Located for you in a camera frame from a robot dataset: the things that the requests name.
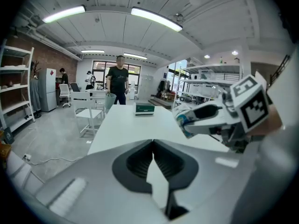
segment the white ceiling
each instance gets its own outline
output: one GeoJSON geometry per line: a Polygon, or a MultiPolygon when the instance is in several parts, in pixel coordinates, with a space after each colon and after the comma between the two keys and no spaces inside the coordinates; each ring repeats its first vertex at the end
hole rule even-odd
{"type": "Polygon", "coordinates": [[[265,29],[263,13],[268,8],[271,10],[272,4],[267,0],[200,0],[199,6],[191,5],[189,0],[28,0],[20,13],[37,23],[37,32],[74,54],[81,54],[81,49],[104,49],[108,56],[128,52],[147,56],[148,65],[160,66],[184,54],[204,55],[206,51],[211,54],[215,44],[223,44],[223,50],[228,42],[240,38],[246,38],[255,49],[264,49],[275,39],[283,44],[290,42],[286,31],[282,28],[278,31],[276,15],[268,15],[272,20],[268,22],[269,29],[265,29]],[[86,6],[84,14],[50,24],[40,21],[49,14],[81,4],[86,6]],[[256,4],[265,6],[260,9],[256,4]],[[132,7],[168,18],[180,13],[184,16],[183,30],[175,32],[132,16],[129,14],[132,7]]]}

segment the concrete floor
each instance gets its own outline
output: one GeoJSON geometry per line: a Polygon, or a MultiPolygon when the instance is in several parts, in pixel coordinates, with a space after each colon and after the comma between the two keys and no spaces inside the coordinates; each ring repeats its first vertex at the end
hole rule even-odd
{"type": "MultiPolygon", "coordinates": [[[[133,100],[127,101],[127,105],[132,105],[133,102],[133,100]]],[[[87,119],[79,118],[78,121],[82,128],[87,124],[87,119]]],[[[79,136],[72,106],[42,112],[42,116],[36,119],[35,123],[30,121],[14,134],[12,150],[21,158],[24,154],[30,154],[33,163],[40,163],[39,161],[50,158],[64,157],[74,160],[84,157],[91,145],[86,142],[93,140],[91,131],[87,131],[82,137],[79,136]]],[[[72,162],[63,159],[50,160],[40,165],[32,165],[32,172],[46,181],[71,164],[72,162]]]]}

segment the ceiling pipe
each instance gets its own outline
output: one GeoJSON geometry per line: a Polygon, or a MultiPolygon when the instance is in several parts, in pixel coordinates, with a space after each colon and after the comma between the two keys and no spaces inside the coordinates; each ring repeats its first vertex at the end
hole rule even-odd
{"type": "Polygon", "coordinates": [[[24,33],[24,32],[22,32],[22,31],[19,31],[19,32],[21,32],[21,33],[23,33],[23,34],[25,34],[25,35],[27,35],[27,36],[30,36],[31,38],[33,38],[33,39],[35,39],[35,40],[38,40],[39,42],[41,42],[41,43],[43,43],[43,44],[45,44],[45,45],[47,45],[47,46],[49,46],[49,47],[51,47],[51,48],[53,48],[53,49],[55,49],[55,50],[60,51],[61,53],[63,53],[63,54],[65,54],[65,55],[69,56],[70,58],[73,58],[73,59],[75,59],[75,60],[77,60],[77,61],[82,61],[82,59],[80,59],[80,58],[79,58],[78,56],[76,56],[75,54],[71,53],[69,50],[67,50],[67,49],[65,49],[65,48],[63,48],[63,47],[61,47],[61,46],[59,46],[59,45],[56,44],[55,42],[53,42],[53,41],[51,41],[50,39],[46,38],[44,35],[38,33],[38,32],[36,31],[36,28],[31,27],[30,29],[31,29],[31,32],[29,32],[29,33],[24,33]]]}

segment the brick wall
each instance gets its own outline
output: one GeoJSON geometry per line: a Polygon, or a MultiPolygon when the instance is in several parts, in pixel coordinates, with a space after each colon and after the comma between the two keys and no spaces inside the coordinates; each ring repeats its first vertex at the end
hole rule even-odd
{"type": "MultiPolygon", "coordinates": [[[[56,69],[56,76],[61,76],[59,73],[60,68],[64,68],[66,73],[69,77],[69,82],[76,82],[76,73],[77,73],[77,60],[74,60],[67,55],[48,47],[44,44],[42,44],[39,41],[36,41],[26,35],[18,34],[19,38],[14,38],[13,36],[9,36],[7,38],[6,45],[17,47],[25,50],[31,50],[32,47],[34,47],[33,52],[33,58],[32,61],[39,61],[37,68],[45,69],[45,68],[51,68],[56,69]]],[[[21,58],[11,57],[11,56],[3,56],[1,66],[5,65],[20,65],[22,64],[21,58]]],[[[12,81],[14,84],[21,83],[21,75],[20,74],[1,74],[0,75],[0,85],[7,85],[9,81],[12,81]]],[[[25,72],[25,76],[23,78],[23,81],[21,84],[27,84],[27,72],[25,72]]],[[[26,99],[28,99],[27,95],[27,89],[23,88],[23,95],[26,99]]],[[[11,106],[19,101],[21,101],[21,90],[12,90],[7,91],[0,94],[1,99],[1,105],[2,108],[6,108],[8,106],[11,106]]],[[[16,109],[14,111],[11,111],[8,113],[9,115],[12,115],[13,113],[16,113],[18,110],[22,110],[20,107],[19,109],[16,109]]]]}

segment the dark jeans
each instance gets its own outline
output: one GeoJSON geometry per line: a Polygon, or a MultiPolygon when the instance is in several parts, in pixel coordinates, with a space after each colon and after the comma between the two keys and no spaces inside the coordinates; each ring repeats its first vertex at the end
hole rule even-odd
{"type": "Polygon", "coordinates": [[[90,90],[90,89],[93,89],[93,86],[91,84],[88,84],[85,88],[85,90],[90,90]]]}
{"type": "Polygon", "coordinates": [[[114,95],[116,95],[116,98],[115,98],[115,101],[114,101],[114,104],[116,105],[117,104],[117,101],[120,102],[120,105],[125,105],[126,104],[126,96],[125,96],[125,93],[112,93],[114,95]]]}

